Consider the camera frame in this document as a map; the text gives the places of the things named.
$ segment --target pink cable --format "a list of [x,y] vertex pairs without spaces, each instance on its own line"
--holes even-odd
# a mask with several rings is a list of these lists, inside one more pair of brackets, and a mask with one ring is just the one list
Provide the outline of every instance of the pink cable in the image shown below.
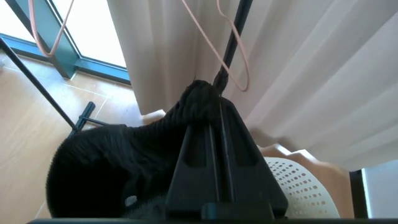
[[217,1],[217,9],[219,14],[224,17],[230,24],[232,31],[234,33],[234,36],[236,38],[236,41],[239,45],[239,49],[242,53],[243,56],[243,60],[244,60],[244,66],[246,67],[246,74],[247,74],[247,78],[248,78],[248,82],[246,83],[246,87],[242,87],[238,81],[235,79],[235,76],[232,74],[232,72],[229,70],[228,66],[226,66],[226,64],[224,63],[223,59],[221,58],[221,56],[219,55],[219,53],[217,52],[217,50],[214,48],[213,44],[211,43],[211,41],[209,40],[209,38],[207,37],[205,31],[203,31],[203,29],[201,28],[199,22],[197,21],[196,17],[193,15],[191,9],[189,8],[188,4],[185,2],[185,0],[181,0],[185,6],[185,8],[187,9],[188,13],[191,15],[193,21],[195,22],[195,24],[197,25],[198,29],[200,30],[201,34],[203,35],[203,37],[205,38],[205,40],[207,41],[207,44],[210,46],[210,48],[213,50],[214,54],[216,55],[216,57],[218,58],[218,60],[221,62],[223,68],[226,70],[226,72],[228,73],[229,77],[231,77],[231,79],[235,82],[236,86],[238,86],[238,88],[242,91],[247,91],[249,89],[249,83],[250,83],[250,79],[249,79],[249,63],[248,63],[248,58],[246,57],[246,53],[244,51],[244,45],[242,43],[242,40],[239,36],[238,31],[236,30],[236,27],[233,23],[233,21],[228,18],[225,14],[223,14],[223,12],[221,11],[220,8],[220,0],[216,0]]
[[72,8],[73,2],[74,2],[74,0],[72,0],[71,3],[70,3],[70,6],[69,6],[69,9],[68,9],[68,12],[67,12],[67,16],[65,16],[65,18],[63,20],[62,26],[60,28],[60,31],[58,32],[58,36],[55,39],[55,43],[52,46],[50,53],[47,53],[44,50],[44,47],[43,47],[43,45],[42,45],[42,43],[40,41],[40,37],[39,37],[39,35],[37,33],[34,2],[33,2],[33,0],[29,0],[29,18],[30,18],[30,26],[32,27],[33,38],[36,40],[36,44],[37,44],[38,48],[40,49],[40,51],[43,53],[44,56],[52,57],[55,54],[55,50],[57,49],[58,44],[60,43],[62,32],[65,29],[65,26],[67,24],[69,12],[70,12],[70,9]]

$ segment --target curtain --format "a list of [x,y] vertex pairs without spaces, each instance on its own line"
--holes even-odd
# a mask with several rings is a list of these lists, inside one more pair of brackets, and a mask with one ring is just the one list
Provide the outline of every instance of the curtain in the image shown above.
[[[220,55],[215,1],[187,1]],[[239,1],[221,1],[230,18]],[[108,0],[142,114],[168,110],[220,63],[180,0]],[[242,33],[250,89],[223,96],[260,146],[306,149],[348,170],[398,159],[398,1],[254,0]],[[231,70],[245,84],[237,50]]]

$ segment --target laundry basket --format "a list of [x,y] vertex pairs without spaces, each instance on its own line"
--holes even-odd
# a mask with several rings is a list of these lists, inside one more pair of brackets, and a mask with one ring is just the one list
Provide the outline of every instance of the laundry basket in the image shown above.
[[307,151],[281,145],[259,148],[285,193],[289,218],[354,218],[349,173]]

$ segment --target curtain fold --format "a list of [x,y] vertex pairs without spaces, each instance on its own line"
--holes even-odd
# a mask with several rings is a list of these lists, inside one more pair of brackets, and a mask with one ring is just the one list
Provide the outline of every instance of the curtain fold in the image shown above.
[[[230,28],[215,1],[187,1],[220,55]],[[239,0],[221,1],[234,18]],[[108,0],[142,114],[168,110],[220,63],[180,0]],[[242,33],[251,87],[223,96],[256,143],[306,149],[356,170],[398,159],[398,1],[254,0]],[[237,50],[231,70],[244,84]]]

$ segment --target black fabric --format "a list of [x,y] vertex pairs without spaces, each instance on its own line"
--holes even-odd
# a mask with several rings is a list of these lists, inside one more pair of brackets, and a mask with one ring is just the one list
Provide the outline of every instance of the black fabric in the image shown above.
[[47,177],[53,217],[120,217],[124,200],[140,207],[165,194],[189,124],[218,123],[220,96],[194,81],[159,121],[138,128],[110,125],[82,131],[57,149]]

